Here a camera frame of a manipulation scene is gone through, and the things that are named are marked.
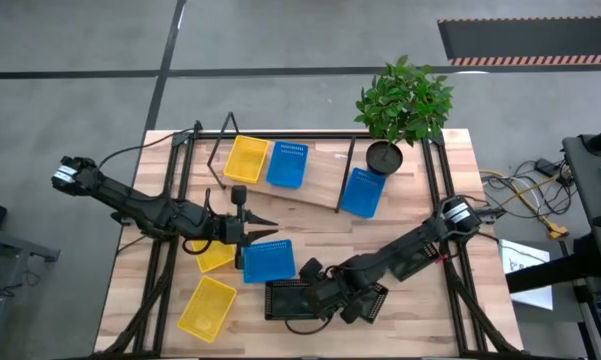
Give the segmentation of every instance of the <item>concrete floor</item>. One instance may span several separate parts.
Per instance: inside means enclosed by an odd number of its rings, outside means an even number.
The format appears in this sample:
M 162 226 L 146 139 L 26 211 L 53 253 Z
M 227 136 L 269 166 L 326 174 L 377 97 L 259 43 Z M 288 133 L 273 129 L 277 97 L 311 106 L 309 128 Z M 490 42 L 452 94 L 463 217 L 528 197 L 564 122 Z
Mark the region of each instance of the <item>concrete floor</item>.
M 0 1 L 0 71 L 157 69 L 175 0 Z M 409 53 L 446 64 L 435 20 L 601 15 L 601 0 L 190 0 L 172 68 L 375 66 Z M 561 159 L 563 137 L 601 130 L 601 72 L 454 74 L 448 127 L 469 128 L 481 168 Z M 170 79 L 157 129 L 201 120 L 218 128 L 233 111 L 247 128 L 351 128 L 369 76 Z M 90 353 L 120 229 L 110 210 L 62 195 L 50 177 L 63 155 L 96 160 L 140 143 L 155 79 L 0 80 L 0 204 L 5 230 L 62 249 L 41 283 L 15 299 L 0 359 Z M 106 173 L 133 178 L 137 154 Z M 514 211 L 526 214 L 514 205 Z M 577 196 L 557 219 L 588 232 Z M 532 220 L 505 216 L 497 234 L 544 240 Z M 584 356 L 573 323 L 516 306 L 525 348 Z

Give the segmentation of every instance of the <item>green plant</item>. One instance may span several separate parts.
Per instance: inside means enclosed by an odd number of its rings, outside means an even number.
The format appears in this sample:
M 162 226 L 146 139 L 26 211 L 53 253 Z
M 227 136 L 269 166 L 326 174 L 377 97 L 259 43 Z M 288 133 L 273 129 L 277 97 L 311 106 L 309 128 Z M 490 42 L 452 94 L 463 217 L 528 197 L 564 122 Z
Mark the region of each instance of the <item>green plant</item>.
M 362 100 L 356 107 L 362 112 L 355 118 L 364 123 L 374 139 L 390 144 L 414 142 L 437 136 L 451 109 L 451 90 L 444 86 L 446 76 L 433 76 L 431 66 L 417 68 L 407 64 L 407 56 L 396 65 L 387 64 L 380 77 L 373 77 L 371 88 L 362 88 Z

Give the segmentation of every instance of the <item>black mat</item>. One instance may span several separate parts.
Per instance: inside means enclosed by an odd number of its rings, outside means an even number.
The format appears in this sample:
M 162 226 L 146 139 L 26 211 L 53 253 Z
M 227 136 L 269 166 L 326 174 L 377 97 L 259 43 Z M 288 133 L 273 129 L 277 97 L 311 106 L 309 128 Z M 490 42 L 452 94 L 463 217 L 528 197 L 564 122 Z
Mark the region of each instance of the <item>black mat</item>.
M 601 17 L 439 20 L 452 65 L 601 64 Z

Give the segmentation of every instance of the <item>yellow cable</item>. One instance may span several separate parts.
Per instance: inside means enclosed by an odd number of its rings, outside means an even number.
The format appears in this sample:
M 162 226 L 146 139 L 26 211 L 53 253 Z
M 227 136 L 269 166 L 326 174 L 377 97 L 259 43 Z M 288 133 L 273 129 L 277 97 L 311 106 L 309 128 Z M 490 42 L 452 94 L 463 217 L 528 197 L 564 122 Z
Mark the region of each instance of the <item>yellow cable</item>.
M 495 170 L 479 170 L 482 173 L 487 173 L 487 174 L 492 174 L 495 175 L 497 177 L 500 178 L 506 178 L 506 176 L 502 175 L 501 173 L 495 171 Z M 553 181 L 555 179 L 558 178 L 558 175 L 549 178 L 546 181 L 543 181 L 541 183 L 538 183 L 534 186 L 530 186 L 529 188 L 527 188 L 526 190 L 520 191 L 520 189 L 518 189 L 518 187 L 514 184 L 511 183 L 511 186 L 515 189 L 515 195 L 513 195 L 512 197 L 508 198 L 505 202 L 501 203 L 501 205 L 506 204 L 507 202 L 517 198 L 520 198 L 520 201 L 522 201 L 528 208 L 529 210 L 531 210 L 532 212 L 534 212 L 536 215 L 538 215 L 541 219 L 543 224 L 547 227 L 547 230 L 549 230 L 549 237 L 551 239 L 555 239 L 558 238 L 560 236 L 564 236 L 568 234 L 568 230 L 566 227 L 564 226 L 560 226 L 552 221 L 550 221 L 546 216 L 544 215 L 540 215 L 540 208 L 535 209 L 533 204 L 531 204 L 531 202 L 529 200 L 527 200 L 527 198 L 523 195 L 523 193 L 527 192 L 527 191 L 531 191 L 533 189 L 536 189 L 538 187 L 540 187 L 541 185 L 544 185 L 550 181 Z
M 505 200 L 503 203 L 501 203 L 501 205 L 504 205 L 504 204 L 508 203 L 509 201 L 511 201 L 511 200 L 513 200 L 513 199 L 515 199 L 517 197 L 521 197 L 521 195 L 524 194 L 524 193 L 526 193 L 527 191 L 531 191 L 531 190 L 536 189 L 536 188 L 538 188 L 538 187 L 540 187 L 540 186 L 542 186 L 544 184 L 547 184 L 547 183 L 550 183 L 552 181 L 555 181 L 557 178 L 558 178 L 558 175 L 555 175 L 555 176 L 552 176 L 552 177 L 548 178 L 545 181 L 539 182 L 539 183 L 537 183 L 537 184 L 535 184 L 533 186 L 529 186 L 529 188 L 527 188 L 527 189 L 524 189 L 522 191 L 518 191 L 515 195 L 511 196 L 510 198 L 508 198 L 507 200 Z

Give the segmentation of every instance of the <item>white paper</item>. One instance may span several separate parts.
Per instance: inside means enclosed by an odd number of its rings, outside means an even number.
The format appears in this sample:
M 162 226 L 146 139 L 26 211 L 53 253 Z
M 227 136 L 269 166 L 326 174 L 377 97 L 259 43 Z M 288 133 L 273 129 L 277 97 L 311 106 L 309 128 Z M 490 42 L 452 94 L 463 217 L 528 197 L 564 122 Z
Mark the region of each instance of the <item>white paper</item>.
M 542 259 L 545 262 L 549 262 L 551 260 L 549 253 L 544 250 L 534 249 L 532 247 L 516 244 L 507 240 L 500 240 L 500 245 L 502 267 L 504 268 L 505 274 L 530 266 L 542 264 L 542 262 L 538 259 Z M 526 256 L 524 254 L 532 255 L 538 259 L 534 259 L 533 257 Z M 543 288 L 511 294 L 511 300 L 527 305 L 537 306 L 547 310 L 553 310 L 553 295 L 551 292 L 551 286 L 545 286 Z

